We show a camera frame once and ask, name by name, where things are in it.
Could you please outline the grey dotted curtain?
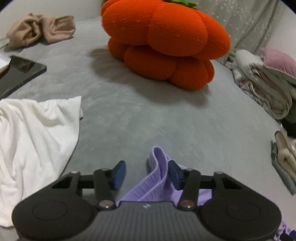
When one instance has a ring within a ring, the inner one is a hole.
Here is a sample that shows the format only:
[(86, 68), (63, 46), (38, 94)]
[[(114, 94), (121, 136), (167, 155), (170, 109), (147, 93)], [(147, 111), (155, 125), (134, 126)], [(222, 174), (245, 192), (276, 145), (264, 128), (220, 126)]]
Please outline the grey dotted curtain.
[(278, 25), (285, 4), (282, 1), (192, 1), (197, 10), (216, 20), (227, 32), (229, 50), (215, 57), (224, 64), (231, 53), (247, 50), (253, 54), (265, 47)]

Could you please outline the folded grey knit garment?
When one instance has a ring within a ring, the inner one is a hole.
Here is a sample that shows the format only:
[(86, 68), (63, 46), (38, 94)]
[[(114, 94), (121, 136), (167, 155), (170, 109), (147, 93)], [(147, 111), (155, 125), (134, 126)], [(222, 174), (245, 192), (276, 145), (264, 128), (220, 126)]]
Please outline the folded grey knit garment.
[(278, 162), (278, 148), (275, 142), (271, 142), (271, 163), (277, 173), (279, 174), (284, 185), (287, 187), (288, 191), (292, 196), (295, 195), (295, 181), (287, 173), (287, 171)]

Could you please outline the beige pink crumpled garment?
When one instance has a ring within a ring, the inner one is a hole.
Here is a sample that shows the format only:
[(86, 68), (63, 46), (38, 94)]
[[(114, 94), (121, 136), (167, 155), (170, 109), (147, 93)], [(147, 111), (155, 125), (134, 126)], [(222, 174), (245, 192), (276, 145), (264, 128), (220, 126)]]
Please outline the beige pink crumpled garment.
[(71, 39), (76, 31), (74, 16), (56, 18), (30, 13), (15, 22), (7, 32), (8, 46), (13, 49), (28, 47), (40, 38), (52, 44)]

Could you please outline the orange pumpkin plush pillow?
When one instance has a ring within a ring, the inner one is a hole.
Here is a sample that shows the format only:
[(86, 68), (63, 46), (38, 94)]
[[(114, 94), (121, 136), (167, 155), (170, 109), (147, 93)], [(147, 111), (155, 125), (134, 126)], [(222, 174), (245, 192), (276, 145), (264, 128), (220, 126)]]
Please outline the orange pumpkin plush pillow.
[(181, 89), (203, 89), (214, 77), (211, 61), (230, 50), (226, 30), (188, 1), (106, 1), (101, 17), (114, 58)]

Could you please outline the white cloth garment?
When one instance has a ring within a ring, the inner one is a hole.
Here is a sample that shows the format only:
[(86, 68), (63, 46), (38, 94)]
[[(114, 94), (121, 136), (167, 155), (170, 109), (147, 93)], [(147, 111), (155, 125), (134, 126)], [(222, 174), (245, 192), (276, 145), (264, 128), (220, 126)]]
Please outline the white cloth garment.
[(1, 100), (1, 226), (23, 199), (56, 180), (78, 142), (81, 96)]

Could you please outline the purple knit garment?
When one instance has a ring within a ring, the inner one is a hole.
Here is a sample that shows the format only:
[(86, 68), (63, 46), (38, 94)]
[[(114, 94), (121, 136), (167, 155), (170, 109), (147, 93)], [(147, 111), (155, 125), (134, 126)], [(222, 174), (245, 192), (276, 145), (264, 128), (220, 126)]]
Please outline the purple knit garment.
[(119, 205), (123, 201), (169, 201), (177, 205), (182, 191), (176, 190), (168, 178), (168, 162), (170, 160), (170, 157), (160, 147), (154, 146), (148, 158), (151, 172), (140, 183), (129, 190), (116, 204)]

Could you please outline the black flat tablet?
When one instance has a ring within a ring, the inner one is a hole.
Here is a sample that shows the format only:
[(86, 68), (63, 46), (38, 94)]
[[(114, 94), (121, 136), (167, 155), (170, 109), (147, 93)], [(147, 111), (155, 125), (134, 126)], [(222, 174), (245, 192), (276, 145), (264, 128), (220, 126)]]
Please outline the black flat tablet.
[(15, 55), (10, 58), (8, 69), (1, 73), (1, 99), (47, 71), (47, 66), (39, 62)]

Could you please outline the folded beige garment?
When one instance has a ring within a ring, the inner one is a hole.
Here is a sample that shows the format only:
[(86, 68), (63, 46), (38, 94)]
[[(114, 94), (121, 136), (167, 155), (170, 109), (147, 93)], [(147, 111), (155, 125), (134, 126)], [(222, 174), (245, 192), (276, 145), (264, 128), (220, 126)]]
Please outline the folded beige garment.
[(277, 145), (277, 159), (283, 168), (287, 172), (295, 173), (295, 157), (293, 153), (288, 149), (287, 142), (281, 132), (274, 134)]

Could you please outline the folded grey pink quilt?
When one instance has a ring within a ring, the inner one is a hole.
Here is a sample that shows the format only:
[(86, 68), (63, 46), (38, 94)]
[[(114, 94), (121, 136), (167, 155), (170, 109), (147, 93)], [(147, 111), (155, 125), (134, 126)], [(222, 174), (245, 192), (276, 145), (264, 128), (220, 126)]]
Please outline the folded grey pink quilt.
[(247, 50), (232, 51), (225, 65), (235, 84), (275, 120), (290, 113), (295, 101), (295, 60), (269, 47), (259, 55)]

